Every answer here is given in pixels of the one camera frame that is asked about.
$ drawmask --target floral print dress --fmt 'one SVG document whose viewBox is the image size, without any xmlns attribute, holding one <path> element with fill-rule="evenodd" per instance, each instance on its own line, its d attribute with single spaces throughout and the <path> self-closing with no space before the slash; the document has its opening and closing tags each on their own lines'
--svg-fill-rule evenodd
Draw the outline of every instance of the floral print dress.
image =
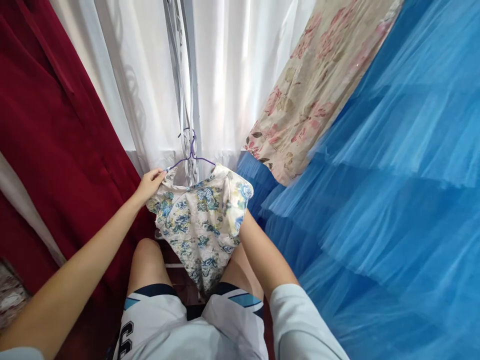
<svg viewBox="0 0 480 360">
<path fill-rule="evenodd" d="M 282 185 L 300 175 L 399 14 L 403 0 L 317 0 L 244 148 Z"/>
<path fill-rule="evenodd" d="M 173 185 L 176 173 L 176 167 L 169 170 L 147 207 L 200 292 L 209 294 L 240 244 L 240 225 L 254 190 L 221 164 L 191 187 Z"/>
</svg>

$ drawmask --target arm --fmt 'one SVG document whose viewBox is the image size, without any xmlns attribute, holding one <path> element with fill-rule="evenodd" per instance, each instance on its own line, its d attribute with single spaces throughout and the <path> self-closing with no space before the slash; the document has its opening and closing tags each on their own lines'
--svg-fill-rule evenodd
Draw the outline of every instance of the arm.
<svg viewBox="0 0 480 360">
<path fill-rule="evenodd" d="M 243 217 L 239 237 L 248 262 L 268 301 L 272 291 L 278 286 L 299 284 L 285 258 L 248 210 Z"/>
<path fill-rule="evenodd" d="M 248 210 L 239 236 L 270 305 L 276 358 L 348 360 L 287 261 Z"/>
<path fill-rule="evenodd" d="M 140 208 L 164 177 L 160 169 L 145 174 L 132 197 L 35 294 L 0 338 L 0 351 L 32 347 L 46 360 L 56 356 Z"/>
</svg>

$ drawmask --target white t-shirt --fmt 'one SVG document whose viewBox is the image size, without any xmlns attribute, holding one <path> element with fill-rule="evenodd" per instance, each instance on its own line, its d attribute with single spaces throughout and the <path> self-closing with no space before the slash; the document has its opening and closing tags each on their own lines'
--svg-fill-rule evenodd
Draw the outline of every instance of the white t-shirt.
<svg viewBox="0 0 480 360">
<path fill-rule="evenodd" d="M 277 360 L 348 360 L 305 291 L 298 285 L 277 287 L 270 297 Z M 189 322 L 152 338 L 138 360 L 242 359 L 238 347 L 213 325 Z M 37 349 L 19 347 L 0 360 L 44 360 Z"/>
</svg>

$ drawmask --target person's left arm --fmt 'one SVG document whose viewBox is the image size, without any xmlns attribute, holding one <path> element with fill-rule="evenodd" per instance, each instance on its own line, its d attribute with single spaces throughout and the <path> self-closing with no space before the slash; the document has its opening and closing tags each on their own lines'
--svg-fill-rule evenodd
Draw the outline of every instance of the person's left arm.
<svg viewBox="0 0 480 360">
<path fill-rule="evenodd" d="M 32 347 L 53 359 L 117 253 L 135 217 L 166 173 L 144 175 L 115 215 L 35 294 L 0 338 L 0 351 Z"/>
</svg>

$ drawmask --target leg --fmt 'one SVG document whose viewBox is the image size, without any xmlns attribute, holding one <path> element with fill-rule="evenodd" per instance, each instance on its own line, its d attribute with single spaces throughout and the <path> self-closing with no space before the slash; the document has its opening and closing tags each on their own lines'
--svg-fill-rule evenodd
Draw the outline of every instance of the leg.
<svg viewBox="0 0 480 360">
<path fill-rule="evenodd" d="M 260 300 L 264 298 L 264 291 L 250 266 L 242 244 L 233 252 L 220 281 L 235 285 Z"/>
<path fill-rule="evenodd" d="M 127 295 L 152 284 L 172 286 L 160 246 L 156 241 L 144 238 L 140 240 L 133 253 Z"/>
<path fill-rule="evenodd" d="M 133 253 L 127 295 L 114 359 L 127 354 L 136 359 L 159 328 L 187 322 L 187 309 L 172 287 L 160 246 L 149 238 Z"/>
<path fill-rule="evenodd" d="M 264 340 L 264 291 L 242 245 L 237 247 L 202 317 L 240 349 L 256 359 L 268 359 Z"/>
</svg>

